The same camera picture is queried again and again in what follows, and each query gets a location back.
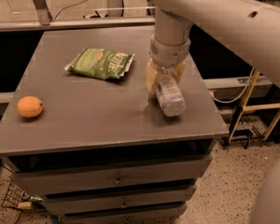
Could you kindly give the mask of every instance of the drawer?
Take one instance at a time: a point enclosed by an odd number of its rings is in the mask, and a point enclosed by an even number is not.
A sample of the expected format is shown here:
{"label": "drawer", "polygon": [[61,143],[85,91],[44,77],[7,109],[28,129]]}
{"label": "drawer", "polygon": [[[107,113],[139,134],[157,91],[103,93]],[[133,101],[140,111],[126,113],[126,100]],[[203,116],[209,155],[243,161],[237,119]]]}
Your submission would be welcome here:
{"label": "drawer", "polygon": [[134,208],[133,210],[115,212],[97,212],[85,215],[64,217],[64,224],[117,224],[133,223],[137,220],[145,220],[163,217],[181,216],[187,206],[184,203],[173,203],[151,207]]}
{"label": "drawer", "polygon": [[13,181],[30,195],[107,189],[114,187],[196,179],[203,175],[211,156],[128,161],[79,168],[18,173]]}
{"label": "drawer", "polygon": [[108,209],[126,209],[157,203],[177,203],[189,200],[195,192],[190,180],[131,186],[118,189],[100,189],[49,195],[44,206],[54,215],[83,213]]}

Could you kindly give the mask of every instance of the green chip bag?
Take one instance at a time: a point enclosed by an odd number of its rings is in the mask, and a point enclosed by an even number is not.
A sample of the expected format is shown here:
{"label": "green chip bag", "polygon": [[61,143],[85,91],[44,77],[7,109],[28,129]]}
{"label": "green chip bag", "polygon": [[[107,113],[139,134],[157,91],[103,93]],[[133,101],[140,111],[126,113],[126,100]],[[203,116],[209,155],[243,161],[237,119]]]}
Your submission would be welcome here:
{"label": "green chip bag", "polygon": [[84,49],[64,69],[87,77],[119,79],[130,69],[133,55],[108,49]]}

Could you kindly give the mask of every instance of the floor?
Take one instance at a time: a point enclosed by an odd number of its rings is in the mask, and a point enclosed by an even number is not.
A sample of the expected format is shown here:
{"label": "floor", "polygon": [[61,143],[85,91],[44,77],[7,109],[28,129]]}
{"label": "floor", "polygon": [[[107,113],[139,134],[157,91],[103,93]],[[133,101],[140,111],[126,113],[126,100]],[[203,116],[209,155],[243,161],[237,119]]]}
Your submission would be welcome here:
{"label": "floor", "polygon": [[[58,20],[83,19],[104,14],[105,0],[47,0],[49,9]],[[126,7],[145,7],[146,0],[125,0]],[[125,16],[145,16],[145,9],[127,9]],[[35,21],[37,19],[31,0],[0,0],[0,21]],[[262,133],[266,126],[257,116],[245,116],[242,127],[255,126]],[[212,151],[213,161],[196,185],[197,190],[188,209],[179,218],[147,220],[144,224],[246,224],[268,170],[280,157],[280,144],[253,140],[248,149],[244,143],[233,142],[223,147],[219,142]],[[0,223],[2,224],[54,224],[61,223],[47,212],[19,211],[5,207],[11,172],[0,167]]]}

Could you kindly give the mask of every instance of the clear bottle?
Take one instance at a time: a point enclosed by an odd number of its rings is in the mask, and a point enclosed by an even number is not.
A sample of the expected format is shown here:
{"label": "clear bottle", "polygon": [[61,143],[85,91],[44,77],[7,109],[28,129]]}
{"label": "clear bottle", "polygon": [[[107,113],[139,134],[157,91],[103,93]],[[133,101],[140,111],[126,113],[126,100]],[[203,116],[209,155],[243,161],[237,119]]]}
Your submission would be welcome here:
{"label": "clear bottle", "polygon": [[185,98],[169,70],[160,76],[156,95],[161,110],[167,117],[179,116],[185,111]]}

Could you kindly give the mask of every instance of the desk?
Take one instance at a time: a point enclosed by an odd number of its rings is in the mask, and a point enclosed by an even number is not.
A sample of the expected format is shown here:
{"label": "desk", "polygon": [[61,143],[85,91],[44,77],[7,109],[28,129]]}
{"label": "desk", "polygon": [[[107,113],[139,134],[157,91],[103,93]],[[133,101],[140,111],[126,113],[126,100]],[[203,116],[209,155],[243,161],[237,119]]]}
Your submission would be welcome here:
{"label": "desk", "polygon": [[[193,60],[180,88],[187,103],[166,118],[148,99],[146,66],[153,26],[49,31],[43,34],[0,122],[0,158],[13,181],[65,223],[117,223],[175,217],[203,175],[210,151],[228,129]],[[84,47],[134,53],[118,82],[64,71]],[[22,96],[44,112],[23,119]]]}

